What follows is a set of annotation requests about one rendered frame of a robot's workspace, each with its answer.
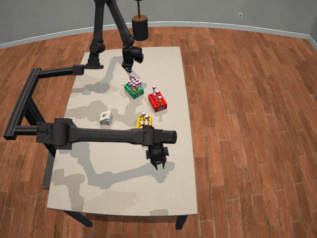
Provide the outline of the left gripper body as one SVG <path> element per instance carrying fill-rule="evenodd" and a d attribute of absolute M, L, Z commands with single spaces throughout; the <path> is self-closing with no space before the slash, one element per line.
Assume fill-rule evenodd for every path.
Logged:
<path fill-rule="evenodd" d="M 129 57 L 130 57 L 130 56 L 129 56 Z M 127 62 L 126 62 L 126 58 L 129 58 L 129 57 L 124 57 L 124 56 L 123 56 L 122 67 L 132 67 L 134 61 L 132 62 L 132 64 L 127 64 Z"/>

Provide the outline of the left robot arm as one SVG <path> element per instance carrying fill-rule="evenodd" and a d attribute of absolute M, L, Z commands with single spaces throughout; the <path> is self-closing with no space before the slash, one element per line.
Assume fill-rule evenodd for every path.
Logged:
<path fill-rule="evenodd" d="M 122 49 L 122 54 L 124 57 L 130 56 L 129 58 L 126 58 L 127 64 L 132 64 L 133 60 L 138 63 L 142 63 L 144 58 L 142 48 L 133 46 L 134 38 L 124 22 L 124 19 L 116 4 L 116 0 L 94 0 L 94 2 L 96 6 L 94 36 L 90 45 L 90 54 L 86 66 L 99 66 L 99 53 L 105 51 L 106 48 L 103 40 L 103 17 L 105 2 L 110 9 L 123 42 L 124 48 Z"/>

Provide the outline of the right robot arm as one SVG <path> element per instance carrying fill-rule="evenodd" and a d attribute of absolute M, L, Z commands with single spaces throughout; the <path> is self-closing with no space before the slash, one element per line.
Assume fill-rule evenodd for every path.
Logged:
<path fill-rule="evenodd" d="M 75 127 L 72 119 L 60 118 L 54 118 L 54 123 L 36 122 L 36 125 L 36 142 L 54 144 L 54 149 L 72 150 L 72 143 L 76 142 L 125 142 L 148 146 L 156 165 L 162 163 L 162 155 L 165 155 L 162 143 L 175 144 L 177 141 L 175 130 L 154 129 L 152 125 L 129 130 L 91 129 Z"/>

